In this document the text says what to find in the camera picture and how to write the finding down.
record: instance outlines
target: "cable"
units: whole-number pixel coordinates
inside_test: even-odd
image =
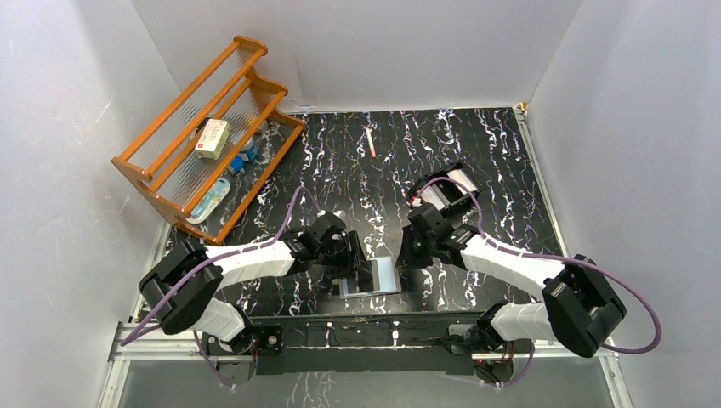
[[[476,372],[475,372],[475,375],[479,378],[479,381],[480,381],[481,384],[484,384],[484,385],[485,385],[485,381],[483,381],[483,380],[479,377],[479,374],[480,374],[481,376],[489,377],[489,378],[493,381],[493,384],[495,384],[495,383],[502,383],[502,381],[499,380],[498,377],[496,377],[496,375],[493,374],[490,370],[489,370],[489,371],[486,371],[486,370],[484,370],[483,368],[481,368],[481,367],[479,367],[479,366],[475,366],[475,367],[474,367],[474,371],[476,371]]]
[[[305,191],[306,193],[308,193],[308,198],[310,198],[310,201],[313,203],[313,207],[315,207],[315,210],[318,213],[321,213],[323,211],[323,210],[321,210],[321,207],[318,206],[318,201],[316,201],[315,198],[310,194],[310,190],[306,189],[305,186],[303,186],[303,185],[299,185],[297,187],[297,189],[295,189],[295,192],[293,193],[293,196],[291,198],[291,203],[288,204],[288,211],[286,212],[286,217],[283,219],[283,223],[281,224],[281,227],[278,229],[278,232],[276,232],[275,235],[273,236],[273,239],[268,242],[265,242],[263,244],[260,244],[260,246],[248,246],[243,249],[243,252],[255,251],[256,249],[269,247],[269,246],[275,244],[276,242],[278,242],[278,240],[281,238],[281,235],[283,235],[283,232],[285,232],[286,227],[288,226],[288,222],[290,222],[290,220],[291,220],[293,207],[295,207],[295,202],[298,199],[298,194],[300,194],[301,191]]]
[[[509,348],[509,347],[510,347],[510,346],[508,346],[508,345],[503,345],[503,356],[501,356],[501,359],[500,359],[500,360],[497,360],[498,362],[507,361],[507,360],[506,360],[506,353],[508,352],[508,348]]]
[[[253,342],[253,351],[250,353],[251,359],[253,360],[253,368],[258,369],[258,344],[260,343],[260,340],[256,339],[255,342]]]
[[[215,376],[218,378],[218,380],[220,380],[220,382],[225,384],[226,387],[230,387],[231,391],[234,390],[236,388],[236,385],[228,377],[221,374],[220,371],[218,370],[218,367],[216,367],[215,364],[210,360],[210,357],[205,352],[205,348],[202,347],[201,339],[198,337],[198,332],[195,330],[193,331],[193,337],[196,338],[196,344],[198,345],[198,352],[200,352],[203,359],[208,363],[208,365],[210,366],[210,369],[213,370],[213,372],[215,373]]]
[[[511,355],[508,357],[508,361],[513,361],[516,355],[516,342],[511,342]]]
[[[520,381],[521,378],[525,377],[525,374],[528,372],[528,369],[531,368],[531,362],[533,361],[533,354],[536,352],[536,346],[531,342],[531,351],[528,353],[528,361],[525,363],[525,367],[523,367],[523,370],[520,372],[519,376],[514,378],[513,380],[510,380],[508,382],[501,382],[501,385],[504,387],[507,387],[509,385],[514,385],[518,381]]]
[[[466,194],[468,194],[468,196],[470,196],[471,200],[473,201],[473,203],[475,205],[476,210],[478,211],[478,222],[476,223],[476,228],[478,228],[478,234],[483,239],[485,239],[485,242],[488,245],[490,245],[491,247],[496,248],[498,251],[505,252],[505,253],[508,253],[508,254],[514,255],[514,256],[520,256],[522,258],[546,259],[546,260],[552,260],[552,261],[560,261],[564,264],[572,264],[572,265],[580,266],[583,268],[591,269],[591,270],[605,276],[606,278],[611,279],[615,283],[621,285],[621,287],[623,287],[629,293],[634,295],[639,300],[639,302],[641,302],[641,304],[644,305],[644,308],[646,309],[646,311],[649,312],[649,316],[651,317],[651,320],[653,320],[653,324],[654,324],[655,334],[654,334],[653,340],[651,340],[651,343],[647,344],[646,346],[644,346],[642,348],[636,348],[636,349],[635,348],[619,348],[619,347],[611,346],[610,344],[605,344],[605,343],[602,344],[601,347],[603,347],[604,349],[615,351],[617,353],[643,354],[643,353],[648,353],[651,350],[655,349],[658,346],[658,344],[661,342],[662,329],[661,329],[661,320],[658,318],[658,314],[651,307],[649,301],[646,300],[646,298],[643,295],[641,295],[635,289],[630,287],[626,282],[621,280],[621,278],[613,275],[611,272],[601,269],[598,265],[594,265],[593,263],[582,261],[580,259],[560,257],[558,255],[547,255],[547,254],[542,254],[542,253],[516,251],[514,249],[510,249],[508,247],[498,245],[481,228],[481,221],[483,220],[483,215],[481,213],[480,204],[478,203],[478,200],[476,199],[475,195],[473,195],[463,184],[457,182],[456,180],[454,180],[452,178],[437,177],[437,178],[433,178],[432,180],[428,181],[428,183],[426,183],[426,185],[424,185],[422,187],[422,189],[420,189],[418,194],[420,195],[420,193],[422,193],[425,189],[427,189],[431,184],[438,183],[439,181],[448,181],[448,182],[454,183],[458,188],[465,191]]]

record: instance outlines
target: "cigarette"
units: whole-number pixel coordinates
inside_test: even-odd
[[[373,137],[371,136],[371,129],[369,127],[366,127],[366,138],[368,139],[368,144],[371,146],[371,156],[376,156],[376,148],[373,147]]]

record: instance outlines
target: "wooden shelf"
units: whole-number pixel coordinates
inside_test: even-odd
[[[261,77],[253,68],[266,52],[261,42],[236,37],[121,155],[111,160],[168,222],[216,245],[222,243],[232,225],[209,235],[185,221],[202,197],[264,121],[292,127],[291,136],[231,217],[234,224],[305,127],[299,119],[277,110],[287,89]],[[207,116],[230,123],[230,136],[218,160],[201,159],[194,152],[200,137],[196,130]]]

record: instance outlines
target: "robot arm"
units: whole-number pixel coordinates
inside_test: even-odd
[[[528,338],[559,341],[570,351],[591,357],[626,316],[608,281],[593,271],[499,251],[489,243],[492,238],[481,236],[470,225],[454,228],[430,204],[413,209],[408,219],[411,224],[403,229],[397,267],[423,268],[439,258],[444,264],[506,281],[541,302],[494,305],[464,335],[467,349],[497,349],[505,342]]]
[[[352,276],[360,290],[372,290],[372,267],[357,233],[346,232],[340,218],[323,213],[310,227],[287,232],[275,242],[210,247],[182,241],[141,280],[140,292],[155,307],[190,269],[233,251],[241,256],[223,258],[201,269],[161,309],[157,319],[166,334],[197,330],[244,352],[259,340],[258,328],[242,309],[219,301],[214,293],[242,281],[303,273],[314,265],[324,266],[331,279]]]

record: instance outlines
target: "white wall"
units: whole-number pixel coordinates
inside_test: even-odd
[[[586,0],[529,107],[565,240],[646,294],[660,347],[626,356],[635,406],[720,406],[721,3]],[[651,338],[628,297],[616,331]]]
[[[318,111],[527,101],[580,3],[133,0],[181,88],[242,34],[268,45],[260,71]]]
[[[110,159],[178,89],[129,0],[0,3],[0,406],[96,406],[161,218]]]

